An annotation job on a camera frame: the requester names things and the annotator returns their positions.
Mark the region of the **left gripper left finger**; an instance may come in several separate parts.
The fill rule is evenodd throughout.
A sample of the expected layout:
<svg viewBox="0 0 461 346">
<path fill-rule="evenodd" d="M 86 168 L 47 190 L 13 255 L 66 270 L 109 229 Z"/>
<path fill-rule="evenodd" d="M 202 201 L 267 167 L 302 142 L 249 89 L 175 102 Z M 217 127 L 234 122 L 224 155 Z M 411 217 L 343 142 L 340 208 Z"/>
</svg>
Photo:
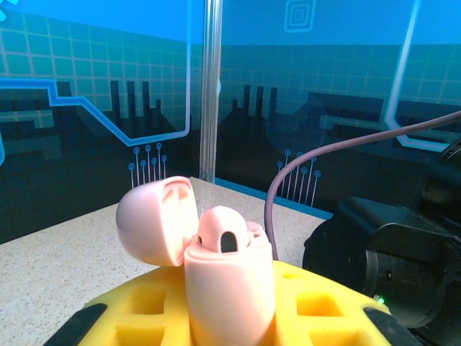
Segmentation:
<svg viewBox="0 0 461 346">
<path fill-rule="evenodd" d="M 194 346 L 183 267 L 160 267 L 94 298 L 43 346 Z"/>
</svg>

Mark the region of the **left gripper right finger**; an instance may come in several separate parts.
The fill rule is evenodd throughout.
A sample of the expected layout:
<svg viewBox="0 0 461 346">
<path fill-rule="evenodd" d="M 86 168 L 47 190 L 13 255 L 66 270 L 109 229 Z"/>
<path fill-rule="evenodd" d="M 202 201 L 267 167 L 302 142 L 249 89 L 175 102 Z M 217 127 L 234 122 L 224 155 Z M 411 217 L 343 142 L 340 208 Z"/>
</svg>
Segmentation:
<svg viewBox="0 0 461 346">
<path fill-rule="evenodd" d="M 274 274 L 273 346 L 423 346 L 373 298 L 283 262 Z"/>
</svg>

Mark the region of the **pink earbud charging case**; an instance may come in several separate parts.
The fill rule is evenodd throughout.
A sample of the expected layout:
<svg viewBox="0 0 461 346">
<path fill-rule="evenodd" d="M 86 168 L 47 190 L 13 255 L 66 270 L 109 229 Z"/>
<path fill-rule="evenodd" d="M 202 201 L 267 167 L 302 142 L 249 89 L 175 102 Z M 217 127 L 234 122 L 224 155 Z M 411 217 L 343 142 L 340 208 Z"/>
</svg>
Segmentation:
<svg viewBox="0 0 461 346">
<path fill-rule="evenodd" d="M 122 197 L 117 232 L 137 260 L 184 268 L 196 346 L 260 346 L 275 314 L 272 245 L 259 224 L 245 220 L 250 236 L 245 249 L 206 250 L 197 236 L 202 214 L 189 179 L 170 177 Z"/>
</svg>

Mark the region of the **pink wireless earbud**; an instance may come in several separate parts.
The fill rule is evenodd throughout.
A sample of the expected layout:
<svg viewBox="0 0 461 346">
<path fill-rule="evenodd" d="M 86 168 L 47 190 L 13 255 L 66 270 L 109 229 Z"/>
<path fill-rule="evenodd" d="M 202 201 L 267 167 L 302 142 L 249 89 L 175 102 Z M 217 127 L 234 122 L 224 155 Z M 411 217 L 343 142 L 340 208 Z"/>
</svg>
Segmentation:
<svg viewBox="0 0 461 346">
<path fill-rule="evenodd" d="M 250 242 L 249 227 L 243 216 L 221 205 L 201 215 L 197 236 L 203 248 L 216 253 L 241 251 Z"/>
</svg>

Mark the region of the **blue edged aluminium side rail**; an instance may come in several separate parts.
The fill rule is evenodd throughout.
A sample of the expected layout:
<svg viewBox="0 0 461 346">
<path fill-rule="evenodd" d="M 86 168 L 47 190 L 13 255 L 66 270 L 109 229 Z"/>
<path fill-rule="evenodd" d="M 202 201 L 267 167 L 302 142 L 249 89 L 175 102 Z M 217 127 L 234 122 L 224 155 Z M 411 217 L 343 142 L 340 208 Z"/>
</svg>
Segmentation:
<svg viewBox="0 0 461 346">
<path fill-rule="evenodd" d="M 253 188 L 246 187 L 246 186 L 243 186 L 243 185 L 239 185 L 239 184 L 236 184 L 234 182 L 229 182 L 229 181 L 224 180 L 224 179 L 215 178 L 215 184 L 219 185 L 221 187 L 228 188 L 230 190 L 234 190 L 236 192 L 243 193 L 245 195 L 249 195 L 251 197 L 258 198 L 260 200 L 265 200 L 266 196 L 267 196 L 267 194 L 265 192 L 255 190 Z M 277 204 L 277 205 L 281 205 L 283 207 L 292 209 L 292 210 L 299 211 L 301 213 L 308 214 L 310 216 L 314 216 L 316 218 L 321 218 L 323 220 L 328 220 L 333 216 L 332 213 L 329 213 L 327 211 L 320 210 L 320 209 L 317 209 L 317 208 L 313 208 L 313 207 L 303 205 L 303 204 L 300 204 L 300 203 L 296 203 L 296 202 L 293 202 L 291 200 L 281 198 L 281 197 L 276 197 L 274 199 L 274 203 Z"/>
</svg>

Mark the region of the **aluminium frame post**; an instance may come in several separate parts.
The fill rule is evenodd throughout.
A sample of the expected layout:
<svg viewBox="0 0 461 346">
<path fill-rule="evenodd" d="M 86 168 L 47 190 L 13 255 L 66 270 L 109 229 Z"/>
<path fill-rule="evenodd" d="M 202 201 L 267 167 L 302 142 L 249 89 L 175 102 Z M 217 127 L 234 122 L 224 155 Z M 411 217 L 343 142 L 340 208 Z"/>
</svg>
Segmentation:
<svg viewBox="0 0 461 346">
<path fill-rule="evenodd" d="M 215 181 L 223 0 L 205 0 L 202 57 L 200 179 Z"/>
</svg>

